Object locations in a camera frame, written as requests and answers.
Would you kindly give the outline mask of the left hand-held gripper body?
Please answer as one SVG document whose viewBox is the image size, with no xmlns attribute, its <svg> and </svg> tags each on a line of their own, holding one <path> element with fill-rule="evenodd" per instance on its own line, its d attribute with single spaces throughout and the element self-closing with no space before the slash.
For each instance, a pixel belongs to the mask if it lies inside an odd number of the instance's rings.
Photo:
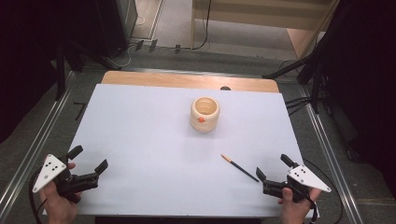
<svg viewBox="0 0 396 224">
<path fill-rule="evenodd" d="M 49 182 L 53 181 L 60 196 L 67 200 L 79 200 L 79 192 L 97 188 L 100 166 L 97 166 L 92 173 L 87 175 L 72 175 L 68 169 L 68 162 L 71 159 L 74 159 L 74 156 L 65 155 L 56 158 L 49 154 L 38 173 L 32 192 L 38 193 Z"/>
</svg>

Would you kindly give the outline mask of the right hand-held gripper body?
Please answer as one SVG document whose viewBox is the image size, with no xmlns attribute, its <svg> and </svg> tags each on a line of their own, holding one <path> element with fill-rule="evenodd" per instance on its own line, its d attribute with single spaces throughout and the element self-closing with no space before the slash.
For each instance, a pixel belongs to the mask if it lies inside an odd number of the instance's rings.
<svg viewBox="0 0 396 224">
<path fill-rule="evenodd" d="M 264 194 L 283 198 L 283 188 L 292 190 L 292 199 L 295 203 L 308 198 L 309 190 L 320 189 L 321 191 L 331 192 L 332 189 L 325 184 L 318 176 L 316 176 L 305 165 L 298 165 L 287 171 L 287 180 L 283 182 L 275 182 L 268 180 L 264 175 L 262 177 L 262 192 Z"/>
</svg>

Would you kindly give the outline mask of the black pencil with orange end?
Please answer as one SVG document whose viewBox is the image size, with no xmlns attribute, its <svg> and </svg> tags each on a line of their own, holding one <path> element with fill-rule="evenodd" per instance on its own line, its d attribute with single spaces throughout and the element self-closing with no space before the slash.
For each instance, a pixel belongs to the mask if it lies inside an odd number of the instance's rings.
<svg viewBox="0 0 396 224">
<path fill-rule="evenodd" d="M 241 171 L 242 173 L 244 173 L 245 175 L 247 175 L 249 178 L 251 178 L 252 180 L 254 180 L 255 182 L 259 182 L 259 179 L 257 179 L 256 177 L 254 177 L 252 174 L 250 174 L 248 171 L 246 171 L 244 168 L 242 168 L 241 166 L 239 166 L 237 163 L 235 163 L 233 160 L 231 160 L 229 157 L 227 157 L 224 154 L 220 154 L 220 156 L 226 160 L 228 163 L 230 163 L 232 166 L 234 166 L 236 169 L 238 169 L 239 171 Z"/>
</svg>

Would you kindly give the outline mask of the cream ribbed pen holder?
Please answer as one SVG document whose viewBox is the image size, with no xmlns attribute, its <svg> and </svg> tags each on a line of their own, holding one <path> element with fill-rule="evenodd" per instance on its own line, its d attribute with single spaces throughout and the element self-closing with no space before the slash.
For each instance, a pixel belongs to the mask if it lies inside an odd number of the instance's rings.
<svg viewBox="0 0 396 224">
<path fill-rule="evenodd" d="M 213 131 L 218 124 L 219 103 L 211 97 L 199 97 L 191 103 L 190 124 L 200 133 Z"/>
</svg>

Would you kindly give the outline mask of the person's right hand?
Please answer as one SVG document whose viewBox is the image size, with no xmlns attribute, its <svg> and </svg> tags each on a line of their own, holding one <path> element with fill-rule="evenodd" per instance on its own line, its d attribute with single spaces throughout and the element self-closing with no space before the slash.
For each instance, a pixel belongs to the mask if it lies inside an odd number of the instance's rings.
<svg viewBox="0 0 396 224">
<path fill-rule="evenodd" d="M 277 202 L 281 205 L 280 223 L 281 224 L 303 224 L 307 213 L 310 211 L 311 203 L 304 199 L 295 203 L 293 192 L 289 188 L 282 189 L 282 199 Z"/>
</svg>

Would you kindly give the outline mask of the person's left hand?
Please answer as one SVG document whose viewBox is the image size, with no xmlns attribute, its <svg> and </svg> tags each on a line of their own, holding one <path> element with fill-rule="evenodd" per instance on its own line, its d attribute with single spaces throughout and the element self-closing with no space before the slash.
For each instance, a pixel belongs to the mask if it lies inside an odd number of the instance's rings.
<svg viewBox="0 0 396 224">
<path fill-rule="evenodd" d="M 78 207 L 59 195 L 53 181 L 39 191 L 39 198 L 47 212 L 48 224 L 73 224 L 78 214 Z"/>
</svg>

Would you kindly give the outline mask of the white board sheet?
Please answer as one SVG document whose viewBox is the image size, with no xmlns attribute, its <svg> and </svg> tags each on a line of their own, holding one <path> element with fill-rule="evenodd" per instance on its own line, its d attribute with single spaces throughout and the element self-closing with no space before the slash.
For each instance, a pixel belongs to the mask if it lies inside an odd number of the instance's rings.
<svg viewBox="0 0 396 224">
<path fill-rule="evenodd" d="M 200 133 L 191 103 L 205 96 L 220 113 L 217 127 Z M 94 216 L 275 217 L 276 198 L 220 154 L 279 182 L 288 171 L 282 154 L 302 160 L 284 99 L 269 92 L 100 84 L 72 144 L 83 147 L 76 174 L 108 162 L 78 203 Z"/>
</svg>

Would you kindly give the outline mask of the black stand legs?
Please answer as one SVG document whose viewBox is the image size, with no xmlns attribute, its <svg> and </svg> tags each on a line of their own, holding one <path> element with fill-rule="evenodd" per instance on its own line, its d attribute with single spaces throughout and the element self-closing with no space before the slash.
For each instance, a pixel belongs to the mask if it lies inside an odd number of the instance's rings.
<svg viewBox="0 0 396 224">
<path fill-rule="evenodd" d="M 301 60 L 280 68 L 278 71 L 272 74 L 262 75 L 262 78 L 276 79 L 287 74 L 288 72 L 291 72 L 292 70 L 296 70 L 299 67 L 302 68 L 299 75 L 297 76 L 297 81 L 299 84 L 306 84 L 310 79 L 313 79 L 311 94 L 304 98 L 304 102 L 310 104 L 314 112 L 317 114 L 320 84 L 323 80 L 323 66 L 319 63 L 319 56 L 315 52 L 310 53 Z"/>
<path fill-rule="evenodd" d="M 89 58 L 93 59 L 97 63 L 101 64 L 109 70 L 121 70 L 119 65 L 115 65 L 105 61 L 99 55 L 95 54 L 93 51 L 81 46 L 80 44 L 70 41 L 61 40 L 56 48 L 56 72 L 57 72 L 57 94 L 55 97 L 56 101 L 59 101 L 61 97 L 65 94 L 66 84 L 65 84 L 65 72 L 64 72 L 64 61 L 67 61 L 70 66 L 81 71 L 84 67 L 84 63 L 79 57 L 82 53 Z"/>
</svg>

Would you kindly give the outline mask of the wooden table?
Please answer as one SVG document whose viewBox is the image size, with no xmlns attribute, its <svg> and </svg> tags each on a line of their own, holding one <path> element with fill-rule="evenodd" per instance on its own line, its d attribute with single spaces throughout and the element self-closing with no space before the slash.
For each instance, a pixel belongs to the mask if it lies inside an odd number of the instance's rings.
<svg viewBox="0 0 396 224">
<path fill-rule="evenodd" d="M 232 91 L 256 91 L 279 93 L 275 81 L 242 77 L 219 77 L 193 74 L 108 71 L 102 84 L 121 84 L 136 86 L 155 86 L 170 88 L 191 88 L 220 90 L 223 87 Z"/>
</svg>

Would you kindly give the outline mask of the dark cabinet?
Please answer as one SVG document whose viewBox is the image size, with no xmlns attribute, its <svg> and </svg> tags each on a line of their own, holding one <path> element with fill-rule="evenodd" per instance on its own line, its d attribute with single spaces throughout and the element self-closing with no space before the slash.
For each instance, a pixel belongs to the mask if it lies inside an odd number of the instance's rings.
<svg viewBox="0 0 396 224">
<path fill-rule="evenodd" d="M 114 57 L 129 46 L 137 21 L 135 0 L 95 0 L 106 54 Z"/>
</svg>

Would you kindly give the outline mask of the light wooden furniture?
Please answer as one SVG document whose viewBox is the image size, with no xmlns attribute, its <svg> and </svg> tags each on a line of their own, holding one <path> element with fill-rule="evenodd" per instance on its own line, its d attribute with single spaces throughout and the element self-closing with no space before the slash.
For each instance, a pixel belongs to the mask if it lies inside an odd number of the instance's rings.
<svg viewBox="0 0 396 224">
<path fill-rule="evenodd" d="M 315 39 L 328 29 L 340 0 L 191 0 L 191 46 L 194 22 L 209 15 L 227 21 L 286 28 L 298 59 L 309 54 Z"/>
</svg>

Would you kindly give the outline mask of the metal floor rail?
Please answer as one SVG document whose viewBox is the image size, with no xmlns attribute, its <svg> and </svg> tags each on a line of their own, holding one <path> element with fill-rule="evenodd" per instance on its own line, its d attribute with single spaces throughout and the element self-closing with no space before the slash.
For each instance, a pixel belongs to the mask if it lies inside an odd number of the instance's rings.
<svg viewBox="0 0 396 224">
<path fill-rule="evenodd" d="M 350 224 L 364 224 L 352 191 L 349 188 L 340 164 L 332 150 L 332 144 L 330 143 L 330 140 L 325 132 L 319 114 L 315 112 L 311 104 L 307 105 L 306 110 L 316 132 L 325 160 L 332 174 L 332 182 L 339 193 L 341 204 L 345 210 Z"/>
<path fill-rule="evenodd" d="M 65 79 L 65 92 L 56 100 L 57 87 L 51 87 L 21 121 L 12 135 L 0 144 L 0 222 L 5 223 L 14 205 L 30 214 L 29 185 L 31 173 L 48 152 L 47 141 L 61 116 L 79 72 L 71 71 Z"/>
</svg>

